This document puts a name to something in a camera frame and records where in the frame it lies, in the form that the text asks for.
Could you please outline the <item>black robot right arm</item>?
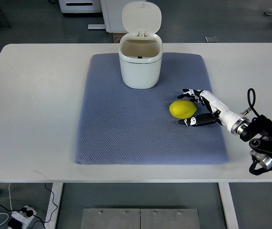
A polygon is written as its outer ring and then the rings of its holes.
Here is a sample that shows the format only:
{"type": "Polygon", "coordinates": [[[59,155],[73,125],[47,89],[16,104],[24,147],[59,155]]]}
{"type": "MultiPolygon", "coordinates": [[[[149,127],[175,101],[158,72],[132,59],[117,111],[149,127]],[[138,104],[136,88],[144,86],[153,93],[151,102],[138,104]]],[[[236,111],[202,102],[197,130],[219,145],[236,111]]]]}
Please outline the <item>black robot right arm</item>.
{"type": "Polygon", "coordinates": [[[244,113],[253,111],[256,116],[251,121],[242,121],[235,133],[242,141],[249,143],[252,159],[249,172],[258,176],[272,171],[272,121],[254,109],[256,101],[254,89],[248,89],[247,100],[249,109],[244,113]]]}

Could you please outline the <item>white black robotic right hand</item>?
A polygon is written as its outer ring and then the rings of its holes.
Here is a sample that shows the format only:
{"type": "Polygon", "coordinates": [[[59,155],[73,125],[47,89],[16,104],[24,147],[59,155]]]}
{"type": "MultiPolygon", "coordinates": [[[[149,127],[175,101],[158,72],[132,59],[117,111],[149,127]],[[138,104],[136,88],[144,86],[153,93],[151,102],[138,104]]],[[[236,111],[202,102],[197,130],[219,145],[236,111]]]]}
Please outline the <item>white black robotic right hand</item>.
{"type": "Polygon", "coordinates": [[[178,99],[188,97],[192,102],[197,102],[206,107],[209,112],[191,118],[180,119],[178,123],[181,125],[199,127],[219,123],[234,135],[241,134],[250,125],[250,121],[245,115],[231,111],[210,91],[183,89],[183,92],[178,96],[178,99]]]}

